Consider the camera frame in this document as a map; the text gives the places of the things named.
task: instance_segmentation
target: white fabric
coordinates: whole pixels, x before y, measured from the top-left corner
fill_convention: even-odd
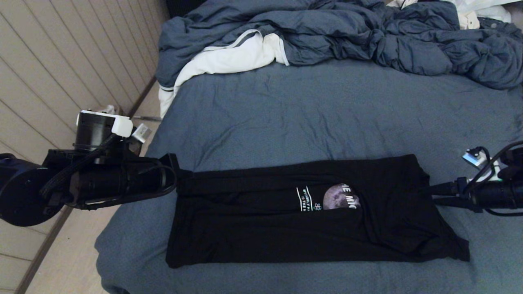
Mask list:
[[[512,21],[510,12],[508,12],[501,5],[496,5],[496,6],[476,10],[476,14],[479,17],[488,17],[488,18],[497,19],[497,20],[504,21],[504,22]]]
[[[458,13],[459,27],[462,30],[472,30],[480,28],[480,21],[474,11],[469,13]]]
[[[254,35],[238,46],[249,34]],[[225,47],[206,47],[184,66],[173,87],[160,87],[160,116],[165,116],[180,86],[193,76],[246,72],[269,65],[275,59],[278,63],[289,65],[283,40],[275,33],[263,37],[258,30],[244,32],[234,43]]]
[[[397,8],[405,8],[408,5],[417,3],[418,0],[392,0],[387,4],[387,6],[390,7],[397,7]],[[476,13],[474,11],[467,12],[467,13],[459,13],[458,12],[458,19],[459,19],[459,27],[462,30],[467,29],[479,29],[480,28],[480,21],[477,19]]]
[[[496,5],[503,5],[519,0],[445,0],[454,3],[459,13],[468,13]]]

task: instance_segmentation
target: moon graphic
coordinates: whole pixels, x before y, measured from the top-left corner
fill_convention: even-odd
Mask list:
[[[345,184],[332,186],[323,196],[323,209],[357,209],[359,207],[361,207],[359,197],[354,193],[352,187]]]

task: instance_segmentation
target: wooden wall panel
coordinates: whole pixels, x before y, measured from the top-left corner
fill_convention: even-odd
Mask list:
[[[51,2],[47,0],[26,0],[29,9],[38,19],[53,44],[74,68],[81,83],[101,105],[116,104],[116,100],[109,91],[107,84],[102,80],[93,65],[87,59],[85,52],[74,40],[60,15],[56,12]]]
[[[2,32],[0,58],[13,72],[23,78],[25,84],[31,85],[45,104],[54,109],[54,116],[64,122],[71,122],[75,112],[80,110],[79,106],[70,99],[2,15],[0,15],[0,31]]]
[[[48,149],[72,148],[80,110],[128,112],[154,76],[165,9],[162,0],[0,0],[0,153],[41,164]],[[0,294],[16,291],[61,214],[28,228],[0,220]]]
[[[96,272],[98,252],[94,248],[94,242],[118,207],[92,211],[73,210],[26,293],[105,293]]]
[[[90,5],[93,7],[96,12],[98,20],[103,25],[103,30],[107,33],[111,45],[116,50],[120,61],[126,67],[129,75],[131,76],[137,89],[143,89],[146,83],[149,81],[149,73],[141,73],[138,69],[137,63],[131,57],[129,49],[126,47],[125,42],[122,39],[118,28],[116,27],[115,21],[111,15],[111,12],[105,5],[104,1],[100,0],[91,0]]]
[[[73,3],[69,0],[52,0],[51,4],[60,15],[75,41],[82,48],[90,63],[96,69],[101,79],[106,83],[115,100],[127,112],[131,109],[131,97],[123,88],[116,73],[100,51],[93,36],[82,21]]]
[[[143,11],[140,7],[140,4],[138,3],[138,0],[128,0],[129,5],[131,6],[132,16],[134,17],[134,21],[140,28],[140,32],[142,33],[142,37],[145,41],[145,44],[147,48],[149,49],[149,52],[151,53],[151,57],[153,62],[156,64],[158,62],[158,49],[156,48],[157,42],[155,42],[155,38],[153,38],[151,32],[149,31],[149,28],[147,26],[147,22],[145,20],[145,17],[143,16]]]
[[[0,255],[0,289],[16,290],[31,262]]]
[[[109,3],[112,1],[113,0],[106,0],[106,3],[109,5]],[[136,42],[138,49],[140,50],[140,53],[145,60],[145,63],[149,64],[151,72],[154,72],[156,70],[156,62],[154,61],[153,55],[147,46],[140,27],[137,24],[137,20],[134,17],[129,0],[115,0],[115,2],[118,3],[125,22],[132,33],[132,38]]]
[[[15,227],[0,220],[0,254],[31,261],[45,239],[44,233]]]
[[[1,1],[0,10],[26,46],[63,87],[69,99],[74,101],[77,107],[85,109],[99,105],[24,2]]]
[[[0,100],[36,131],[48,138],[55,146],[68,149],[75,138],[76,115],[79,109],[66,112],[62,120],[42,102],[21,79],[0,59]]]
[[[116,0],[104,0],[104,4],[106,4],[109,12],[111,13],[111,17],[114,20],[116,27],[118,28],[118,32],[122,36],[123,41],[125,42],[133,60],[136,62],[140,73],[145,75],[153,75],[155,66],[152,64],[152,62],[146,62],[142,52],[144,48],[139,48],[138,44],[136,43],[118,2]]]
[[[104,55],[105,60],[107,60],[107,63],[129,96],[130,101],[133,102],[133,97],[139,96],[140,92],[138,91],[137,86],[133,83],[129,71],[123,65],[122,59],[116,52],[111,40],[109,40],[109,37],[107,36],[104,27],[101,25],[91,3],[85,0],[72,0],[72,2],[84,25],[87,27],[87,30],[89,30],[98,48],[100,48],[100,51]]]
[[[58,148],[1,101],[0,126],[0,142],[33,162],[43,162],[48,149]]]

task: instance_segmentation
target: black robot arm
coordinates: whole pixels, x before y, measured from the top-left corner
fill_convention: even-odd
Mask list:
[[[523,145],[523,141],[507,145],[492,158],[486,150],[486,163],[470,181],[460,177],[454,182],[423,189],[421,193],[449,196],[434,199],[438,205],[467,208],[474,212],[485,210],[502,217],[523,216],[523,212],[500,213],[492,210],[523,208],[523,148],[511,150],[519,145]],[[497,160],[501,160],[506,167],[497,173],[497,180],[489,180],[494,176],[494,163]],[[489,169],[490,175],[478,182]]]
[[[42,165],[0,154],[0,218],[26,227],[64,205],[97,209],[172,192],[176,156],[156,159],[131,151],[146,133],[127,117],[82,111],[74,150],[49,150]]]

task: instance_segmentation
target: crumpled duvet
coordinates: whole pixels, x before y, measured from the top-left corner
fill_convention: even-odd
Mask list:
[[[290,65],[359,59],[420,75],[460,74],[494,89],[523,82],[521,31],[488,19],[482,29],[460,30],[450,2],[400,10],[380,0],[209,0],[163,25],[160,85],[172,87],[205,47],[230,44],[249,29],[276,33]]]

